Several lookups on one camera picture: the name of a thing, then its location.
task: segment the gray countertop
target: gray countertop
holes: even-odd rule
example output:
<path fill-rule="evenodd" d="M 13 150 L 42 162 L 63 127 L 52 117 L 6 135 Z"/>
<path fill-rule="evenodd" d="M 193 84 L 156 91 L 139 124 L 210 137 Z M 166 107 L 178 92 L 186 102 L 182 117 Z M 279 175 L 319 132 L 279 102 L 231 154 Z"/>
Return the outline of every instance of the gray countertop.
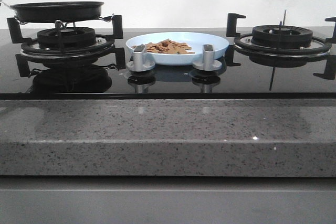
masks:
<path fill-rule="evenodd" d="M 0 101 L 1 175 L 336 176 L 336 101 Z"/>

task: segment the frying pan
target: frying pan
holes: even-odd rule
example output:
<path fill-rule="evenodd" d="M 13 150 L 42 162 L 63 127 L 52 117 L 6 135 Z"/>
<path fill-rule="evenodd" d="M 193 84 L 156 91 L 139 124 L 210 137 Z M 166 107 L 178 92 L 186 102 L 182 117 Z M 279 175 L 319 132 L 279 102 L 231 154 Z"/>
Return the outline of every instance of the frying pan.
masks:
<path fill-rule="evenodd" d="M 11 5 L 20 22 L 77 22 L 100 17 L 104 2 L 43 2 Z"/>

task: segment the plate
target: plate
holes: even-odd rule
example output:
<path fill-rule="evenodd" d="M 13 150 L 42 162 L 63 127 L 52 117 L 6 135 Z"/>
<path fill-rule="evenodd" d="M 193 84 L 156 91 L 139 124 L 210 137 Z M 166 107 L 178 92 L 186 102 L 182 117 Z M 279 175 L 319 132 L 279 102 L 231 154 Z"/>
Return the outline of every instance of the plate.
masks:
<path fill-rule="evenodd" d="M 192 65 L 194 60 L 201 60 L 203 56 L 203 45 L 211 44 L 215 50 L 215 59 L 224 55 L 229 42 L 220 37 L 211 34 L 191 33 L 191 32 L 166 32 L 166 33 L 153 33 L 133 37 L 126 42 L 131 54 L 134 49 L 132 46 L 141 44 L 148 44 L 149 42 L 158 43 L 165 39 L 170 39 L 177 42 L 185 42 L 192 49 L 188 51 L 195 52 L 190 55 L 169 55 L 169 54 L 154 54 L 149 52 L 156 64 L 168 66 L 186 66 Z"/>

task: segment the pan handle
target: pan handle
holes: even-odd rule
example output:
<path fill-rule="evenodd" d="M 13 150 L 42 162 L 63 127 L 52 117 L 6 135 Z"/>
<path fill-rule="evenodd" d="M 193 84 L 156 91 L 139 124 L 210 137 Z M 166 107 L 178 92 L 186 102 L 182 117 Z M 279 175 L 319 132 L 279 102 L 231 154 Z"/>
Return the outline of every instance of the pan handle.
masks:
<path fill-rule="evenodd" d="M 3 2 L 2 0 L 0 0 L 0 6 L 1 6 L 1 3 L 4 4 L 4 6 L 8 7 L 9 9 L 13 10 L 9 5 L 7 5 L 5 2 Z"/>

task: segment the black pan support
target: black pan support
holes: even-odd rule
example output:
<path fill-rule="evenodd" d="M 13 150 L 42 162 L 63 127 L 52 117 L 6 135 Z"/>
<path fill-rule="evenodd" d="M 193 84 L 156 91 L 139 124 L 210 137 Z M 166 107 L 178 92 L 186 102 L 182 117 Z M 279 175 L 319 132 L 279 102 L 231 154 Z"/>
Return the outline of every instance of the black pan support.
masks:
<path fill-rule="evenodd" d="M 122 28 L 122 16 L 121 15 L 113 15 L 105 18 L 99 18 L 104 20 L 105 22 L 112 21 L 112 28 L 113 28 L 113 34 L 106 35 L 107 41 L 113 41 L 115 39 L 122 39 L 123 38 L 123 28 Z M 20 29 L 20 23 L 16 18 L 7 18 L 7 23 L 9 27 L 10 37 L 12 39 L 12 43 L 31 43 L 31 38 L 23 38 L 21 29 Z M 55 22 L 55 27 L 57 30 L 60 30 L 62 27 L 62 21 L 58 20 Z M 61 52 L 64 54 L 66 53 L 64 50 L 64 45 L 62 44 L 62 40 L 59 39 L 59 48 L 61 49 Z"/>
<path fill-rule="evenodd" d="M 327 22 L 335 22 L 335 28 L 334 28 L 334 32 L 332 34 L 332 38 L 327 38 L 325 41 L 329 42 L 329 43 L 336 44 L 336 17 L 326 18 L 325 21 L 327 21 Z"/>
<path fill-rule="evenodd" d="M 227 29 L 226 37 L 239 37 L 240 33 L 237 33 L 237 19 L 246 18 L 246 16 L 237 13 L 227 14 Z"/>

